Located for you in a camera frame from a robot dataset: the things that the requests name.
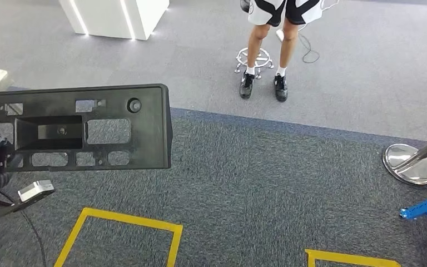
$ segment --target led light strip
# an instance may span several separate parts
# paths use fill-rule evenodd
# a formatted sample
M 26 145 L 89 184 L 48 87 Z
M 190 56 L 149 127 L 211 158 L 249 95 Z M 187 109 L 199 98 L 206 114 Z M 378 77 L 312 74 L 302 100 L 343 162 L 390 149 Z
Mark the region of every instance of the led light strip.
M 125 20 L 127 21 L 128 30 L 130 31 L 130 36 L 132 37 L 132 40 L 135 40 L 135 33 L 133 32 L 132 21 L 128 16 L 128 10 L 127 10 L 127 5 L 125 4 L 125 0 L 120 0 L 120 4 L 122 5 L 123 14 L 125 15 Z
M 85 35 L 89 35 L 89 32 L 87 31 L 86 25 L 84 24 L 84 21 L 82 20 L 80 11 L 78 10 L 78 7 L 76 6 L 75 0 L 69 0 L 71 2 L 71 6 L 73 7 L 73 10 L 75 11 L 76 17 L 78 18 L 78 21 L 81 24 L 82 30 L 84 31 Z

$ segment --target black sneaker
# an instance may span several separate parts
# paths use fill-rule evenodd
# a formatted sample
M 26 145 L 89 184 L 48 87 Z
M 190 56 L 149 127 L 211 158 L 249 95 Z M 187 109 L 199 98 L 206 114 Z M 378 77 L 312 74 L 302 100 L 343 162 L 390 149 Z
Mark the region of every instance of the black sneaker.
M 253 91 L 253 82 L 255 76 L 252 74 L 243 73 L 243 78 L 241 79 L 240 85 L 240 96 L 243 99 L 249 99 L 251 96 L 251 91 Z
M 274 77 L 274 89 L 276 90 L 276 98 L 279 102 L 287 100 L 287 82 L 285 76 L 282 77 L 278 74 Z

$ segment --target black and white shorts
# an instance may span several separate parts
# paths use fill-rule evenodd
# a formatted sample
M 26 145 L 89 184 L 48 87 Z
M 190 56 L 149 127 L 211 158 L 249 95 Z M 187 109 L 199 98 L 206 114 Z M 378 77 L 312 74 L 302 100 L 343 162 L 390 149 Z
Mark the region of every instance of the black and white shorts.
M 269 24 L 273 27 L 281 23 L 281 15 L 286 7 L 286 18 L 295 25 L 307 24 L 321 18 L 323 0 L 251 0 L 248 21 L 255 25 Z

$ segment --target yellow tape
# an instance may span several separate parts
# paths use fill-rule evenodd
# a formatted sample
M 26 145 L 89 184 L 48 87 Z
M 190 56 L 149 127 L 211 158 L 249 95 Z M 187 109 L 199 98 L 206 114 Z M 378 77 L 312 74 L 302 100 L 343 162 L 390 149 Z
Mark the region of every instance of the yellow tape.
M 137 217 L 137 216 L 127 215 L 122 213 L 116 213 L 116 212 L 111 212 L 106 210 L 97 210 L 97 209 L 92 209 L 90 207 L 85 207 L 81 211 L 81 214 L 78 220 L 76 221 L 76 224 L 74 225 L 73 230 L 71 230 L 71 233 L 69 234 L 68 240 L 66 240 L 66 243 L 64 244 L 63 249 L 59 254 L 59 257 L 54 264 L 55 267 L 63 266 L 63 263 L 68 257 L 69 251 L 71 250 L 71 247 L 75 243 L 76 237 L 80 233 L 82 225 L 84 224 L 84 221 L 88 216 L 106 219 L 106 220 L 120 221 L 127 224 L 141 225 L 141 226 L 173 232 L 173 237 L 171 241 L 171 247 L 170 247 L 166 267 L 174 267 L 174 264 L 176 262 L 177 249 L 179 248 L 179 243 L 181 242 L 182 225 L 171 224 L 165 221 L 158 221 L 158 220 Z
M 342 254 L 320 250 L 306 249 L 308 254 L 308 267 L 315 267 L 315 260 L 327 260 L 337 263 L 358 264 L 370 267 L 400 267 L 400 264 L 393 260 L 384 260 L 378 258 L 357 256 L 351 254 Z

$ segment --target floor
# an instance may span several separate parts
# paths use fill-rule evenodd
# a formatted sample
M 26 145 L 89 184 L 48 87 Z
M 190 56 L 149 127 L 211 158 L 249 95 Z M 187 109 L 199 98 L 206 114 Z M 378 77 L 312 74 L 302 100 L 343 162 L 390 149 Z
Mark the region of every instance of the floor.
M 27 209 L 49 266 L 82 208 L 92 207 L 182 225 L 181 267 L 307 266 L 305 249 L 427 267 L 427 218 L 399 216 L 400 208 L 427 199 L 427 186 L 403 184 L 380 160 L 388 144 L 410 140 L 189 110 L 173 109 L 172 116 L 169 170 L 24 172 L 12 179 L 5 191 L 14 197 L 35 179 L 51 179 L 57 189 Z M 63 266 L 166 266 L 172 238 L 89 217 Z M 20 214 L 0 219 L 0 266 L 41 266 Z
M 427 140 L 427 1 L 416 2 L 344 0 L 325 12 L 303 30 L 321 57 L 304 64 L 297 46 L 286 103 L 273 71 L 239 98 L 234 58 L 251 25 L 230 0 L 172 0 L 147 42 L 76 35 L 57 1 L 0 0 L 0 68 L 24 88 L 162 82 L 174 107 Z M 271 31 L 263 48 L 275 61 L 279 45 Z
M 278 103 L 273 71 L 239 98 L 251 28 L 236 1 L 171 0 L 149 41 L 72 32 L 57 1 L 0 0 L 0 68 L 31 89 L 165 83 L 172 168 L 20 173 L 57 191 L 27 211 L 53 265 L 84 207 L 184 226 L 176 266 L 305 266 L 305 249 L 427 266 L 427 219 L 399 218 L 427 186 L 389 175 L 389 144 L 427 141 L 427 1 L 344 0 L 303 34 Z M 263 42 L 277 61 L 280 42 Z M 113 131 L 110 134 L 123 134 Z M 41 266 L 20 214 L 0 220 L 0 266 Z M 89 218 L 64 266 L 164 266 L 168 232 Z M 317 266 L 337 266 L 318 261 Z

